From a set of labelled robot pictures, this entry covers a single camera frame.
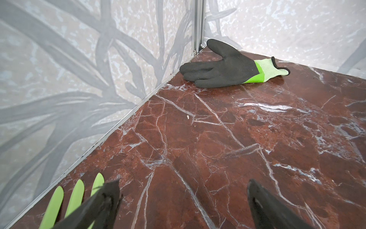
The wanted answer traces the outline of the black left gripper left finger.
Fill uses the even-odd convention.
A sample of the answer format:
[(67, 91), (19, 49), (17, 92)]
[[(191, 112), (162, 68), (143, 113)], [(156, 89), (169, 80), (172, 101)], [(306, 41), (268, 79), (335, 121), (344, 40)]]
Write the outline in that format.
[(55, 229), (112, 229), (120, 208), (123, 195), (119, 180), (105, 183), (73, 213), (58, 222)]

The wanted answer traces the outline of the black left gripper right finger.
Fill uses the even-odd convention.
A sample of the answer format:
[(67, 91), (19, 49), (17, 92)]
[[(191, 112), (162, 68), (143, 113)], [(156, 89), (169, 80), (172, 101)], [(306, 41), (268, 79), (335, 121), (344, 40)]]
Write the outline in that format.
[(257, 229), (312, 228), (255, 179), (248, 182), (247, 199)]

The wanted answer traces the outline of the black green work glove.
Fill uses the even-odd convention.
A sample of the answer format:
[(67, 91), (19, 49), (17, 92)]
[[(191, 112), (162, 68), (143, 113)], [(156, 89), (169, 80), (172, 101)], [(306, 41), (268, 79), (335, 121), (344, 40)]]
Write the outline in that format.
[(199, 88), (265, 83), (277, 76), (290, 74), (288, 68), (276, 65), (274, 57), (252, 60), (234, 47), (215, 39), (209, 39), (207, 47), (220, 55), (222, 60), (185, 63), (180, 67), (184, 79)]

